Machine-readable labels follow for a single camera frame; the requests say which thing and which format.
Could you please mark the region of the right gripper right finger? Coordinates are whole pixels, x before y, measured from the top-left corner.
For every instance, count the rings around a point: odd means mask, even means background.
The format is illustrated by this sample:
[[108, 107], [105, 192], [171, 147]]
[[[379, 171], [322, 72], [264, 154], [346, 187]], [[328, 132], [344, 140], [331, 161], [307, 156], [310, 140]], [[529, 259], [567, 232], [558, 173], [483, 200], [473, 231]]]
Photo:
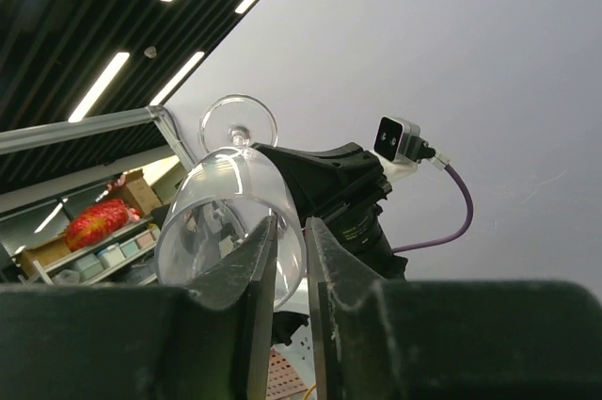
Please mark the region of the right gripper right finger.
[[322, 399], [597, 399], [601, 306], [566, 281], [388, 280], [307, 222]]

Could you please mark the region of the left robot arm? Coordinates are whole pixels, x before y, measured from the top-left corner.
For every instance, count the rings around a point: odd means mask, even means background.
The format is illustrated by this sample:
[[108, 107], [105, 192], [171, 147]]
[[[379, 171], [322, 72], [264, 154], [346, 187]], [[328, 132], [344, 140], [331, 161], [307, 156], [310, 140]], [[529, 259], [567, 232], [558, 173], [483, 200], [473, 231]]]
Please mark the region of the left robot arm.
[[377, 157], [356, 143], [304, 152], [255, 143], [288, 186], [300, 224], [320, 218], [336, 240], [387, 279], [404, 277], [407, 259], [393, 254], [379, 223], [392, 186]]

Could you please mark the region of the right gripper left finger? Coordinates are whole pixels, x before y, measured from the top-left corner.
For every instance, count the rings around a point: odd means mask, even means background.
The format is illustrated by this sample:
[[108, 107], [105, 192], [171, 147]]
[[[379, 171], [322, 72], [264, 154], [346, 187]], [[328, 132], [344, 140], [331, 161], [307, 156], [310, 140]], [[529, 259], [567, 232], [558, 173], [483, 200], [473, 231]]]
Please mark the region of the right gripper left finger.
[[182, 287], [1, 288], [5, 399], [263, 399], [277, 221]]

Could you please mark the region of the clear flute glass front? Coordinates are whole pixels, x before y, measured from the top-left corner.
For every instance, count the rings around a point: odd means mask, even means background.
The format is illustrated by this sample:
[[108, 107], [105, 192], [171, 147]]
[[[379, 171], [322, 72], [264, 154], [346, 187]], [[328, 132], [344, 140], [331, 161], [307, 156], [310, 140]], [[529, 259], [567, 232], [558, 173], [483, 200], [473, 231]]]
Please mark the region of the clear flute glass front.
[[277, 220], [274, 306], [280, 310], [306, 272], [306, 245], [293, 196], [259, 150], [277, 145], [277, 121], [261, 101], [231, 94], [198, 123], [205, 156], [182, 180], [155, 246], [156, 276], [185, 285], [242, 249], [266, 217]]

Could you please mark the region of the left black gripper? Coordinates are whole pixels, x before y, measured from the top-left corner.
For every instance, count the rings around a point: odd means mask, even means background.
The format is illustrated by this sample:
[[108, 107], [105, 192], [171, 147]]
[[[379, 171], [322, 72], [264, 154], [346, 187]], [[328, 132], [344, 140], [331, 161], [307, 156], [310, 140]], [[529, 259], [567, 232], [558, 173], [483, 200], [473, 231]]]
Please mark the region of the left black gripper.
[[307, 152], [255, 143], [288, 186], [301, 223], [374, 219], [375, 204], [387, 198], [391, 183], [376, 155], [351, 142], [338, 148]]

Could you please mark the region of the pink plastic basket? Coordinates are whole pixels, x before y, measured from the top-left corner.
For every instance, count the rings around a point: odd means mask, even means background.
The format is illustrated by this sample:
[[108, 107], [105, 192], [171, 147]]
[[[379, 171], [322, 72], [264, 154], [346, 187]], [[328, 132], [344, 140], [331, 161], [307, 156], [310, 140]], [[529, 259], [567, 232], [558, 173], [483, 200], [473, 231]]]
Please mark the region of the pink plastic basket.
[[302, 399], [308, 389], [309, 385], [301, 379], [286, 358], [272, 349], [265, 399]]

